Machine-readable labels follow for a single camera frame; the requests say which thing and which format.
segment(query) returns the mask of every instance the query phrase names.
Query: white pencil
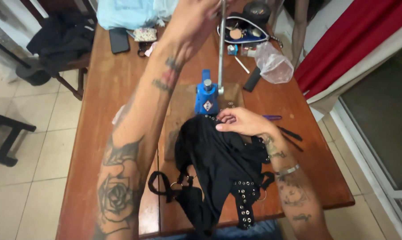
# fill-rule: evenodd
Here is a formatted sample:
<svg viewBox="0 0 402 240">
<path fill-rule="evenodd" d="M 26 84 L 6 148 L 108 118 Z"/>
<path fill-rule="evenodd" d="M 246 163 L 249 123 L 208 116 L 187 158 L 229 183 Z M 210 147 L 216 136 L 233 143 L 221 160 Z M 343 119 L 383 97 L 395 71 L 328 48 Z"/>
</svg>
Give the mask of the white pencil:
<svg viewBox="0 0 402 240">
<path fill-rule="evenodd" d="M 235 56 L 236 61 L 241 65 L 242 68 L 247 72 L 247 74 L 250 74 L 250 71 L 242 64 L 242 62 Z"/>
</svg>

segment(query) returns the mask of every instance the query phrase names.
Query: silver bangle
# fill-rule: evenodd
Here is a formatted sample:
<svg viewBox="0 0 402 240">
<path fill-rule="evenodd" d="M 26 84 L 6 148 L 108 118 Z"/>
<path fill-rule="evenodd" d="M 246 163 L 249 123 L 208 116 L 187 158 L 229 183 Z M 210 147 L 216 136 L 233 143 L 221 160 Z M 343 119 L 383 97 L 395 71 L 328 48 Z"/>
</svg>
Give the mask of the silver bangle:
<svg viewBox="0 0 402 240">
<path fill-rule="evenodd" d="M 278 177 L 284 176 L 284 175 L 287 175 L 287 174 L 290 174 L 290 173 L 296 171 L 296 170 L 299 169 L 299 168 L 300 168 L 300 165 L 297 164 L 296 166 L 294 166 L 294 167 L 292 167 L 292 168 L 290 168 L 290 169 L 282 170 L 282 171 L 279 171 L 279 172 L 275 172 L 275 175 L 277 175 Z"/>
</svg>

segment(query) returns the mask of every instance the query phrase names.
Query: metal rod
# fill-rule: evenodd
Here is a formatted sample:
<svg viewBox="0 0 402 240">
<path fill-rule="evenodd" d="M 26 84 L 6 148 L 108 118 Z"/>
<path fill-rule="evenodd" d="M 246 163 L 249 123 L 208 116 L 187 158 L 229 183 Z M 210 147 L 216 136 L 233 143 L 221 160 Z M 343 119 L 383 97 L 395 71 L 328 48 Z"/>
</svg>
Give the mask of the metal rod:
<svg viewBox="0 0 402 240">
<path fill-rule="evenodd" d="M 218 87 L 222 87 L 222 76 L 223 76 L 223 52 L 225 50 L 225 28 L 226 28 L 226 0 L 222 1 L 222 22 L 220 24 L 220 46 L 219 46 L 219 77 L 218 77 Z"/>
<path fill-rule="evenodd" d="M 8 49 L 6 49 L 3 45 L 0 44 L 0 49 L 5 52 L 8 56 L 16 60 L 18 63 L 20 63 L 23 67 L 25 68 L 31 68 L 31 65 L 29 65 L 26 62 L 23 62 L 22 59 L 18 58 L 13 52 L 10 52 Z"/>
</svg>

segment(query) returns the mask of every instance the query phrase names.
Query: black clothing pile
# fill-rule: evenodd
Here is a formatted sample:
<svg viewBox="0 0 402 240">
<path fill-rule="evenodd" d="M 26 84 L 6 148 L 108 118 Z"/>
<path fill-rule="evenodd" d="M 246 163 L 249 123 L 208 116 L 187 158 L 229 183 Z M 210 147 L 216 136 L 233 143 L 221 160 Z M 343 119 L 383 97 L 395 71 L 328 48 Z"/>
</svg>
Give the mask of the black clothing pile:
<svg viewBox="0 0 402 240">
<path fill-rule="evenodd" d="M 215 129 L 221 123 L 214 116 L 197 115 L 189 119 L 180 129 L 175 144 L 176 167 L 180 171 L 177 183 L 187 180 L 189 185 L 181 190 L 173 190 L 163 172 L 154 172 L 149 181 L 149 189 L 174 199 L 182 206 L 197 232 L 209 232 L 220 218 L 223 204 L 229 193 L 236 200 L 236 210 L 241 229 L 249 229 L 254 224 L 251 205 L 259 199 L 260 188 L 264 190 L 273 182 L 273 173 L 262 171 L 262 163 L 270 163 L 268 153 L 261 138 L 252 137 L 252 143 L 245 143 L 235 132 L 219 132 Z M 204 192 L 193 187 L 194 176 L 189 176 L 187 167 L 192 165 Z M 153 182 L 161 176 L 165 192 L 154 188 Z"/>
<path fill-rule="evenodd" d="M 80 12 L 56 12 L 45 20 L 26 48 L 38 53 L 41 63 L 57 73 L 70 61 L 92 51 L 94 28 Z"/>
</svg>

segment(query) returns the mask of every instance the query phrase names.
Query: hand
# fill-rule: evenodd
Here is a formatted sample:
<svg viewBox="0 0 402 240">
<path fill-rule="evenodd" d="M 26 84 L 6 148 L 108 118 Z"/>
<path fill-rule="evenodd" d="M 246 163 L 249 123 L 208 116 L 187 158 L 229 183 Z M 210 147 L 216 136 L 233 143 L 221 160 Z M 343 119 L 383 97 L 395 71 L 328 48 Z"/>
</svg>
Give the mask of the hand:
<svg viewBox="0 0 402 240">
<path fill-rule="evenodd" d="M 237 0 L 227 0 L 227 13 Z M 177 61 L 185 63 L 192 58 L 216 29 L 221 20 L 221 0 L 179 1 L 170 23 L 161 39 L 177 43 L 180 52 Z"/>
<path fill-rule="evenodd" d="M 245 108 L 226 108 L 217 115 L 217 119 L 223 122 L 216 126 L 220 132 L 237 132 L 247 136 L 279 134 L 273 123 Z"/>
</svg>

